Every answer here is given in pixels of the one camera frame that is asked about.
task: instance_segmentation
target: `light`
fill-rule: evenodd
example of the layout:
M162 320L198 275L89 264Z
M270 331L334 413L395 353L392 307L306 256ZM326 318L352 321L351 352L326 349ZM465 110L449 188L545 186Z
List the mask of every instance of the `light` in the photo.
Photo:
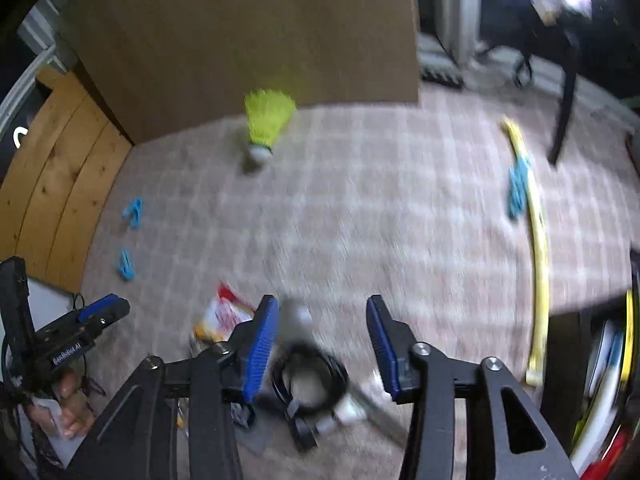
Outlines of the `light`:
M29 131L27 130L27 128L23 128L22 126L18 126L14 130L14 144L15 144L15 149L16 150L20 149L20 139L18 138L18 135L20 135L20 134L26 135L28 133L29 133Z

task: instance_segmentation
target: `blue gripper pad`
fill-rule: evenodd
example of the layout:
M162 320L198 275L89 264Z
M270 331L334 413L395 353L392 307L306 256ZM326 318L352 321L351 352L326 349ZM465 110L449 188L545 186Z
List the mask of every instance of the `blue gripper pad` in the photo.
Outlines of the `blue gripper pad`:
M412 402L416 373L409 362L414 334L405 323L395 321L379 295L367 300L367 329L385 391L394 402Z
M273 296L264 296L254 318L234 329L229 344L241 362L242 398L251 402L262 384L271 347L278 332L280 307Z

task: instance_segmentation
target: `snack package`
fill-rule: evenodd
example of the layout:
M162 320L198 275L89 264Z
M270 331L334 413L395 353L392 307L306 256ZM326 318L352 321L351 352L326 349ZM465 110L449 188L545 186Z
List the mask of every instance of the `snack package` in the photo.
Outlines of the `snack package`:
M193 335L204 343L226 341L238 323L249 321L254 309L238 297L224 283L209 303L202 320L193 327Z

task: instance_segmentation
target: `coiled black cable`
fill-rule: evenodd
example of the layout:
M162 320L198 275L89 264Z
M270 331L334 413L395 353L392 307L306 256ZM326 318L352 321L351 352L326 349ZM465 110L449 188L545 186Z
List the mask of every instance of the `coiled black cable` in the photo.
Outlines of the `coiled black cable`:
M317 404L304 404L293 396L291 381L297 370L311 370L318 375L326 391ZM308 416L330 412L347 392L349 375L344 365L332 355L308 343L289 346L271 367L273 391L283 404L289 430L299 450L316 446L313 429L305 422Z

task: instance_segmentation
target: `floor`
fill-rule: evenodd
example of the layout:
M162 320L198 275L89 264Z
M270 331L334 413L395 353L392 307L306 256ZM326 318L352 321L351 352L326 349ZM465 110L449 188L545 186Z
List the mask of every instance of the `floor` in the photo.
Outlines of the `floor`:
M266 293L302 298L318 343L354 380L375 366L364 316L373 293L449 356L497 355L521 378L532 265L527 220L506 215L513 154L497 127L505 113L522 128L542 188L553 311L624 290L629 245L640 243L640 181L624 132L577 107L554 170L545 152L555 99L531 91L516 105L424 86L420 107L299 110L270 166L251 176L241 169L243 118L135 147L82 284L88 301L115 292L132 309L91 352L92 375L113 394L149 353L184 357L191 325L223 281L253 304ZM137 231L120 219L135 196L144 200ZM129 283L115 270L121 248L136 271ZM409 408L396 413L408 425ZM402 460L367 424L304 456L284 427L262 457L240 454L247 479L382 480L396 478Z

